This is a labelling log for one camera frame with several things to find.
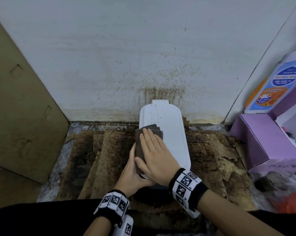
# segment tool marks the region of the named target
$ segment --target forearm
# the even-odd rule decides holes
[[[282,236],[272,227],[211,190],[203,194],[197,204],[197,210],[226,236]]]
[[[111,230],[111,222],[104,217],[96,218],[83,236],[107,236]]]

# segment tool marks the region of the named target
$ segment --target left hand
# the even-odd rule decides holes
[[[140,188],[155,184],[152,180],[143,179],[136,173],[135,145],[136,143],[134,143],[130,150],[128,162],[114,186],[114,189],[122,191],[127,198],[135,194]]]

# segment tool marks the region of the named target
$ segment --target cardboard box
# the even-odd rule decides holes
[[[239,114],[235,120],[229,133],[247,143],[250,172],[296,171],[296,139],[276,120],[296,136],[296,88],[270,113]]]

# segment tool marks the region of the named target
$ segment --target wristband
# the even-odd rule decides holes
[[[112,226],[117,224],[121,227],[122,218],[126,214],[128,206],[129,200],[122,191],[111,190],[103,197],[93,214],[96,218],[100,216],[107,218]]]
[[[207,186],[190,170],[181,168],[169,183],[174,199],[182,205],[193,218],[200,213],[196,210],[197,204],[203,194],[208,190]]]

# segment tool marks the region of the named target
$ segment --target label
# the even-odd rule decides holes
[[[296,84],[296,62],[288,62],[271,73],[267,85],[249,110],[270,110]]]

